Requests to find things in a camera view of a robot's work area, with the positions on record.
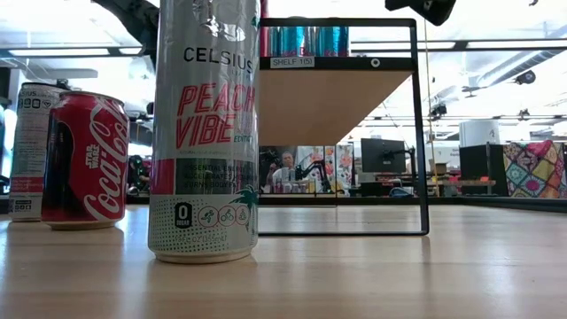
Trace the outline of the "red soda can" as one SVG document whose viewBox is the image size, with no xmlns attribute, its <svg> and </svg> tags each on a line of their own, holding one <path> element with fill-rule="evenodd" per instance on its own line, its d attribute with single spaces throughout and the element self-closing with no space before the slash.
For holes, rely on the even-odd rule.
<svg viewBox="0 0 567 319">
<path fill-rule="evenodd" d="M 265 25 L 269 18 L 268 0 L 260 0 L 260 55 L 264 58 L 270 56 L 270 27 Z"/>
</svg>

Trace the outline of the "Coca-Cola Star Wars can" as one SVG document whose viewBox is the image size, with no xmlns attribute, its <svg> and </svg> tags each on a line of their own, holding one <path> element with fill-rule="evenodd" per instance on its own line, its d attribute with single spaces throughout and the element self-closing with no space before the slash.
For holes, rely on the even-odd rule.
<svg viewBox="0 0 567 319">
<path fill-rule="evenodd" d="M 54 230 L 110 228 L 125 214 L 129 119 L 124 104 L 65 91 L 50 110 L 42 222 Z"/>
</svg>

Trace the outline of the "white Celsius can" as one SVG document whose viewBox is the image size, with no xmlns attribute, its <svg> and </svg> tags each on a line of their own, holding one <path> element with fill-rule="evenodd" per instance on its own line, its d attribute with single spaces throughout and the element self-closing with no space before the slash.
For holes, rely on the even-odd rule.
<svg viewBox="0 0 567 319">
<path fill-rule="evenodd" d="M 24 82 L 19 90 L 9 193 L 15 222 L 41 220 L 50 109 L 63 91 L 38 82 Z"/>
</svg>

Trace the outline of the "yellow pole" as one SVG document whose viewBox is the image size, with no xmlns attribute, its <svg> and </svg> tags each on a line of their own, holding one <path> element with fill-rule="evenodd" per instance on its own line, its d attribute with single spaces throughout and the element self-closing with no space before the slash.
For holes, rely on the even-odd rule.
<svg viewBox="0 0 567 319">
<path fill-rule="evenodd" d="M 436 158 L 435 158 L 435 134 L 433 131 L 433 113 L 432 113 L 432 102 L 431 102 L 431 73 L 430 73 L 430 54 L 429 54 L 429 38 L 428 38 L 428 22 L 425 18 L 423 18 L 423 38 L 424 38 L 424 54 L 425 54 L 425 72 L 427 76 L 427 104 L 428 104 L 428 122 L 429 122 L 429 144 L 431 147 L 431 160 L 432 163 L 430 167 L 432 169 L 433 177 L 432 181 L 435 185 L 435 197 L 439 198 L 440 195 L 440 188 L 439 188 L 439 178 L 438 178 L 438 170 L 436 167 Z"/>
</svg>

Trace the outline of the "white cylindrical tank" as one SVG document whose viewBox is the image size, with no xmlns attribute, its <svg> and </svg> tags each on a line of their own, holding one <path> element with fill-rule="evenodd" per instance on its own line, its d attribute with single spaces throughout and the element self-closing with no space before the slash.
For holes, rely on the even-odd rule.
<svg viewBox="0 0 567 319">
<path fill-rule="evenodd" d="M 499 144 L 501 142 L 499 122 L 497 120 L 461 122 L 459 126 L 459 140 L 461 147 Z"/>
</svg>

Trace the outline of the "black monitor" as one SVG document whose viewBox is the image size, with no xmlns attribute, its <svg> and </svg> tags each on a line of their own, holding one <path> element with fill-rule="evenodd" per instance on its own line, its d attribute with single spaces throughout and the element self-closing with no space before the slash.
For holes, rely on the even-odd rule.
<svg viewBox="0 0 567 319">
<path fill-rule="evenodd" d="M 404 173 L 406 149 L 402 141 L 363 138 L 361 163 L 364 173 Z"/>
</svg>

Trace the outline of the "black partition panel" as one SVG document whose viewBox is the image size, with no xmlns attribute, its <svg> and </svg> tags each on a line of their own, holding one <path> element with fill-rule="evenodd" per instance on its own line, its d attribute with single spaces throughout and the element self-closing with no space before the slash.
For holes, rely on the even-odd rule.
<svg viewBox="0 0 567 319">
<path fill-rule="evenodd" d="M 493 196 L 509 195 L 502 145 L 463 147 L 459 149 L 459 154 L 462 180 L 480 180 L 482 177 L 487 177 L 495 181 L 495 185 L 491 187 Z"/>
</svg>

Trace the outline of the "colourful printed poster panel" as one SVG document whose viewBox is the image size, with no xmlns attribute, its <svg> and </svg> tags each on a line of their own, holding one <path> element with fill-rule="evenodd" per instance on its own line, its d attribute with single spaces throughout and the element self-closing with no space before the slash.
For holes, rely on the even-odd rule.
<svg viewBox="0 0 567 319">
<path fill-rule="evenodd" d="M 308 146 L 305 151 L 304 168 L 323 160 L 322 170 L 329 182 L 330 192 L 349 197 L 353 182 L 353 145 Z"/>
</svg>

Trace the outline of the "wooden workbench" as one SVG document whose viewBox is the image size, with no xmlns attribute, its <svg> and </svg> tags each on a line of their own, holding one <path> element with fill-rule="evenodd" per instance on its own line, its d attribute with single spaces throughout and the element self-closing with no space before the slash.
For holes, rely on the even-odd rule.
<svg viewBox="0 0 567 319">
<path fill-rule="evenodd" d="M 429 196 L 451 198 L 462 195 L 462 187 L 484 187 L 487 194 L 492 195 L 492 188 L 496 184 L 494 180 L 437 180 L 431 179 L 427 182 L 427 194 Z"/>
</svg>

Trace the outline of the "colourful patchwork quilt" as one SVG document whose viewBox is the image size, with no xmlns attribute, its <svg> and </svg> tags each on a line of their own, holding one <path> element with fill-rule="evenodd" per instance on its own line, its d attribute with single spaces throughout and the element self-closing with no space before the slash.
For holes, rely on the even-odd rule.
<svg viewBox="0 0 567 319">
<path fill-rule="evenodd" d="M 503 146 L 509 196 L 567 199 L 567 144 L 551 140 Z"/>
</svg>

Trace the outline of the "person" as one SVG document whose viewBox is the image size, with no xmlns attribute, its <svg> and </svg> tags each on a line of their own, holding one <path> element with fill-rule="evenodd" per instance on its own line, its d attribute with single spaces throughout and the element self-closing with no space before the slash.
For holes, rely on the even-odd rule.
<svg viewBox="0 0 567 319">
<path fill-rule="evenodd" d="M 284 186 L 290 181 L 290 172 L 294 169 L 294 157 L 290 152 L 284 152 L 281 158 L 282 166 L 278 167 L 272 163 L 268 170 L 266 184 L 271 193 L 276 193 L 279 186 Z"/>
</svg>

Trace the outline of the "Celsius Peach Vibe can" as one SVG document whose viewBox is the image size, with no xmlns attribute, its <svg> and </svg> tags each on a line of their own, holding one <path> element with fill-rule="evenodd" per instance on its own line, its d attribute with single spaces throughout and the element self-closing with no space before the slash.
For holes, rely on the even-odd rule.
<svg viewBox="0 0 567 319">
<path fill-rule="evenodd" d="M 258 241 L 260 0 L 161 0 L 148 246 L 215 263 Z"/>
</svg>

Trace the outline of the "black high table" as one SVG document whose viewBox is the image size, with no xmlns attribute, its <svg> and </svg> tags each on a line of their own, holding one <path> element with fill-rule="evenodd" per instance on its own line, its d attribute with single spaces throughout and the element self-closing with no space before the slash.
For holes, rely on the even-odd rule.
<svg viewBox="0 0 567 319">
<path fill-rule="evenodd" d="M 147 113 L 127 112 L 129 118 L 129 142 L 151 146 L 153 141 L 153 116 Z"/>
</svg>

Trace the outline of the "wooden shelf with black frame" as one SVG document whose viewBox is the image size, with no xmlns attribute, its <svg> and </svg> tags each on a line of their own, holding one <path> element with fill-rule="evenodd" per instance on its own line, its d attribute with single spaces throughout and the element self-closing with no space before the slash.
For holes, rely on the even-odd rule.
<svg viewBox="0 0 567 319">
<path fill-rule="evenodd" d="M 409 55 L 285 57 L 260 61 L 260 142 L 263 145 L 333 145 L 358 125 L 415 71 L 409 27 L 414 19 L 268 18 L 267 27 L 404 27 Z M 419 228 L 430 232 L 427 181 L 414 175 Z"/>
</svg>

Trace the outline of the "black aluminium table frame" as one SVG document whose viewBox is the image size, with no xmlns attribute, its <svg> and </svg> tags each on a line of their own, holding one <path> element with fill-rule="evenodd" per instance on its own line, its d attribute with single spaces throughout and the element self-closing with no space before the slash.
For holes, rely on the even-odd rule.
<svg viewBox="0 0 567 319">
<path fill-rule="evenodd" d="M 567 214 L 567 199 L 452 197 L 428 198 L 430 206 L 486 206 Z M 419 206 L 419 198 L 260 198 L 261 206 Z"/>
</svg>

